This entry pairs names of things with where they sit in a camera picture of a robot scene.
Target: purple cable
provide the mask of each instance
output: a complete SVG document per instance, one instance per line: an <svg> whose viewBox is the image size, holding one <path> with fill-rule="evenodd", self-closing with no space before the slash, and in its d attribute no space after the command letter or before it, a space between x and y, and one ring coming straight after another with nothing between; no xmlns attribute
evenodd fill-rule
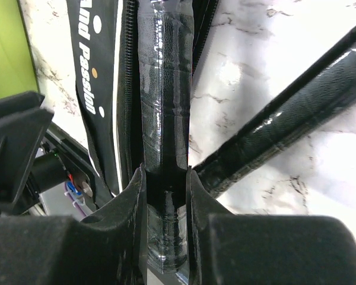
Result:
<svg viewBox="0 0 356 285"><path fill-rule="evenodd" d="M65 182L65 192L67 192L68 193L68 196L70 197L70 200L72 201L72 202L74 202L75 200L74 200L74 197L70 194L70 192L68 191L68 189L67 189L67 183ZM86 217L87 215L86 215L86 213L82 210L82 208L79 206L79 204L78 203L75 203L75 205L73 205L76 209L78 209L78 211L83 215L83 217Z"/></svg>

